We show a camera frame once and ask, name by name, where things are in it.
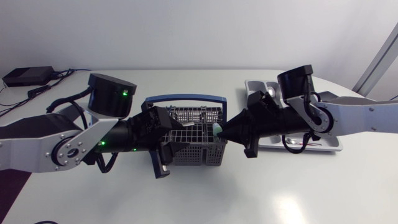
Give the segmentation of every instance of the utensil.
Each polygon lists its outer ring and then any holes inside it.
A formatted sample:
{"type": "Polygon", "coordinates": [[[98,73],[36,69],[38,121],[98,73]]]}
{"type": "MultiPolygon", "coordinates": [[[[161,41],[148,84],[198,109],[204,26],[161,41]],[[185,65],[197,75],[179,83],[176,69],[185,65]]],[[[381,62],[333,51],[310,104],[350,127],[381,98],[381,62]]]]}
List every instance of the utensil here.
{"type": "MultiPolygon", "coordinates": [[[[294,139],[291,138],[286,138],[287,144],[298,144],[298,145],[303,145],[303,142],[298,142],[294,139]]],[[[320,143],[307,143],[308,146],[322,146],[320,143]]]]}

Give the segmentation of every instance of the black cable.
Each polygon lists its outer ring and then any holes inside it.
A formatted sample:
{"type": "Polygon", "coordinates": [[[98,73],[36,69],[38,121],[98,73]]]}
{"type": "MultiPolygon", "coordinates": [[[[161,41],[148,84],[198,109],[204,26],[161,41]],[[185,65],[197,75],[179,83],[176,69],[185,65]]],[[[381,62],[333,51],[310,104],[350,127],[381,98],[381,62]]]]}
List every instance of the black cable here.
{"type": "MultiPolygon", "coordinates": [[[[4,116],[5,114],[8,114],[8,113],[9,113],[10,111],[12,111],[13,109],[16,109],[16,108],[18,108],[18,107],[20,107],[20,106],[25,105],[27,102],[29,102],[30,100],[34,99],[36,96],[39,96],[40,94],[45,93],[46,91],[48,91],[48,90],[51,89],[52,87],[58,85],[58,84],[59,84],[60,82],[62,82],[65,78],[67,78],[67,77],[69,77],[70,75],[72,75],[73,73],[75,73],[75,71],[90,71],[90,70],[89,70],[89,69],[68,69],[68,70],[64,70],[64,71],[61,71],[61,72],[54,72],[53,74],[57,74],[57,75],[62,74],[62,73],[65,73],[65,72],[66,72],[67,74],[61,76],[61,77],[59,78],[59,81],[57,81],[57,82],[55,82],[54,84],[50,85],[50,86],[49,86],[47,89],[45,89],[44,91],[40,91],[40,92],[34,94],[32,97],[29,97],[29,98],[27,98],[27,99],[25,99],[25,100],[22,100],[22,101],[20,101],[20,102],[13,103],[13,104],[10,104],[10,105],[4,105],[4,104],[1,104],[1,103],[0,103],[1,106],[12,106],[11,108],[7,108],[7,109],[4,109],[4,110],[0,111],[0,113],[3,112],[2,114],[0,114],[0,117],[4,116]]],[[[2,88],[2,89],[0,90],[0,93],[1,93],[1,92],[3,91],[3,89],[5,89],[5,87],[6,87],[4,81],[3,81],[3,85],[4,85],[4,88],[2,88]]]]}
{"type": "Polygon", "coordinates": [[[99,154],[96,159],[96,162],[97,162],[97,165],[98,165],[98,168],[100,169],[100,171],[103,174],[106,174],[107,172],[109,172],[112,169],[113,164],[116,161],[117,157],[118,157],[118,152],[112,152],[112,157],[110,158],[108,164],[105,165],[104,157],[102,156],[102,154],[99,154]]]}
{"type": "Polygon", "coordinates": [[[282,135],[282,144],[285,146],[286,150],[288,150],[289,152],[293,153],[293,154],[299,154],[302,153],[305,150],[305,147],[307,146],[310,138],[311,138],[311,133],[305,133],[303,136],[303,146],[300,149],[292,149],[291,147],[288,147],[288,145],[286,144],[286,140],[285,140],[286,136],[282,135]]]}
{"type": "Polygon", "coordinates": [[[37,222],[35,224],[58,224],[58,223],[56,223],[54,221],[41,221],[41,222],[37,222]]]}
{"type": "Polygon", "coordinates": [[[396,96],[394,96],[393,98],[391,98],[390,100],[393,100],[393,99],[395,99],[395,98],[397,98],[398,97],[398,95],[396,95],[396,96]]]}
{"type": "Polygon", "coordinates": [[[85,127],[85,129],[87,129],[88,128],[87,120],[86,120],[86,117],[85,117],[85,115],[83,113],[82,108],[74,101],[70,101],[69,103],[71,103],[76,108],[76,110],[79,112],[80,117],[81,117],[81,121],[83,122],[83,126],[85,127]]]}
{"type": "Polygon", "coordinates": [[[310,81],[309,81],[309,75],[307,75],[307,79],[305,81],[305,93],[304,93],[304,110],[305,113],[311,118],[311,120],[319,125],[322,121],[321,119],[310,109],[310,103],[311,103],[311,95],[316,95],[318,98],[318,102],[321,101],[321,96],[315,92],[315,91],[311,91],[310,88],[310,81]]]}
{"type": "Polygon", "coordinates": [[[75,101],[75,100],[78,100],[80,98],[83,98],[86,95],[89,95],[91,93],[91,91],[92,91],[92,87],[89,86],[85,91],[83,91],[81,93],[78,93],[76,95],[69,96],[69,97],[66,97],[66,98],[57,99],[54,102],[52,102],[52,104],[48,108],[46,108],[47,113],[53,112],[54,109],[57,106],[59,106],[59,105],[62,105],[64,103],[68,103],[68,102],[75,101]]]}

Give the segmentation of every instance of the wire basket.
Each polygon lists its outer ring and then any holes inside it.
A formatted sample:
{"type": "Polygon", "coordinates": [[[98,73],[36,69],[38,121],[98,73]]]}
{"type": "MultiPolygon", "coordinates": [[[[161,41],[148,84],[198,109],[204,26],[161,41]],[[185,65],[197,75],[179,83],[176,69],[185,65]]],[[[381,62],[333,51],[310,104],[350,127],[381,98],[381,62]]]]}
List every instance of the wire basket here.
{"type": "Polygon", "coordinates": [[[187,142],[190,145],[176,152],[173,163],[176,166],[220,166],[227,143],[213,136],[213,123],[226,122],[226,99],[209,95],[163,95],[147,98],[146,101],[159,102],[176,100],[202,100],[222,103],[223,107],[166,107],[169,115],[179,123],[186,125],[185,130],[171,130],[162,141],[187,142]]]}

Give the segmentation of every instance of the white tabletop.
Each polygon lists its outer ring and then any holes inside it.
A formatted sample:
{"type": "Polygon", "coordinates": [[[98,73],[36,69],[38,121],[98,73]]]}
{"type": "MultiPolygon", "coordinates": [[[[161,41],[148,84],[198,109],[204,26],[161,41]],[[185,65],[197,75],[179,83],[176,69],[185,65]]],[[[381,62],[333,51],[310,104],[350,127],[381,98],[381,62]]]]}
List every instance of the white tabletop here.
{"type": "MultiPolygon", "coordinates": [[[[148,96],[201,93],[226,97],[228,119],[245,107],[245,79],[276,80],[281,73],[95,72],[138,86],[130,116],[141,112],[148,96]]],[[[0,125],[44,114],[53,100],[84,90],[89,74],[67,78],[0,118],[0,125]]],[[[316,91],[357,96],[334,83],[313,81],[316,91]]],[[[0,102],[23,100],[32,88],[4,90],[0,102]]],[[[340,137],[341,152],[260,150],[256,159],[247,159],[242,145],[229,142],[220,167],[169,166],[171,174],[164,179],[155,179],[149,153],[122,153],[108,174],[85,164],[64,172],[32,174],[4,223],[398,223],[398,151],[392,144],[396,137],[359,133],[340,137]]]]}

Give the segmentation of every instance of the metal tray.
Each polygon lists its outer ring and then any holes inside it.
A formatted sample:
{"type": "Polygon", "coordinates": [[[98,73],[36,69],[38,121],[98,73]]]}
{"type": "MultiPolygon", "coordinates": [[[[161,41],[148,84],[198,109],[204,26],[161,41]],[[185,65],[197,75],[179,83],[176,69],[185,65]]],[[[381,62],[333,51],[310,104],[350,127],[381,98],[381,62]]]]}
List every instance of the metal tray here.
{"type": "MultiPolygon", "coordinates": [[[[271,96],[275,99],[277,104],[281,107],[286,107],[287,105],[283,102],[280,92],[280,87],[277,82],[273,81],[266,81],[266,80],[245,80],[244,84],[246,86],[246,95],[249,96],[250,94],[256,91],[262,92],[269,92],[271,96]]],[[[304,133],[295,133],[295,134],[288,134],[286,135],[286,139],[290,138],[295,142],[302,142],[304,133]]],[[[259,140],[259,147],[262,148],[272,148],[272,149],[285,149],[284,145],[282,144],[282,139],[280,136],[271,136],[267,138],[260,138],[259,140]]],[[[293,149],[300,149],[301,145],[299,144],[289,144],[289,147],[293,149]]],[[[308,142],[305,150],[311,151],[341,151],[343,150],[343,146],[341,145],[340,140],[338,137],[332,138],[321,138],[319,141],[312,141],[308,142]]]]}

